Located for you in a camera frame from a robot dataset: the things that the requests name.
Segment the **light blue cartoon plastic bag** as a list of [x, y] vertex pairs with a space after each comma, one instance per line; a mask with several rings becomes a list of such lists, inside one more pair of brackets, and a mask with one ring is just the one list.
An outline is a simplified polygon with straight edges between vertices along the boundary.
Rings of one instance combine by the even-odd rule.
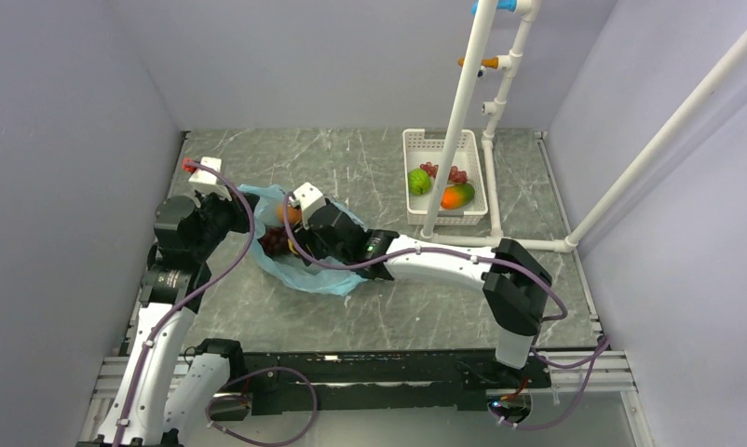
[[[246, 195], [259, 197], [253, 209], [255, 233], [259, 238], [268, 229], [281, 228], [277, 210], [281, 208], [285, 196], [283, 189], [276, 184], [259, 187], [241, 184], [238, 190]], [[346, 270], [326, 269], [320, 266], [305, 265], [290, 252], [272, 258], [258, 241], [252, 242], [246, 259], [256, 263], [262, 270], [278, 279], [288, 288], [296, 291], [317, 294], [330, 294], [345, 297], [367, 279]]]

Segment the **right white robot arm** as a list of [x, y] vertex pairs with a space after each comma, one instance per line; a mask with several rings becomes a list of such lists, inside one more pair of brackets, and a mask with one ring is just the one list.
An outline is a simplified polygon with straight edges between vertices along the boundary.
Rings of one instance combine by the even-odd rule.
[[417, 280], [478, 293], [498, 327], [487, 382], [515, 386], [525, 380], [552, 278], [515, 240], [503, 238], [490, 248], [429, 243], [395, 231], [367, 229], [330, 201], [285, 227], [292, 250], [306, 264], [348, 270], [370, 280]]

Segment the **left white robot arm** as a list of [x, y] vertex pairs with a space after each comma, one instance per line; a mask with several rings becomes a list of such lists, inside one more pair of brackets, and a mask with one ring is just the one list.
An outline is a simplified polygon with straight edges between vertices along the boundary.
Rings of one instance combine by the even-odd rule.
[[246, 378], [238, 341], [207, 339], [179, 385], [173, 376], [204, 291], [219, 280], [208, 259], [228, 233], [252, 234], [249, 193], [172, 196], [156, 208], [136, 333], [115, 398], [91, 446], [181, 446], [213, 394]]

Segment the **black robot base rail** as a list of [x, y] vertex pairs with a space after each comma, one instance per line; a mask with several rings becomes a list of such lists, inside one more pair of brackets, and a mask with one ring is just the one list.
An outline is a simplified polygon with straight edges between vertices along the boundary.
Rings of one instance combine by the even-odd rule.
[[539, 360], [521, 369], [492, 348], [347, 352], [247, 352], [221, 392], [251, 400], [254, 415], [452, 407], [483, 411], [490, 400], [551, 386]]

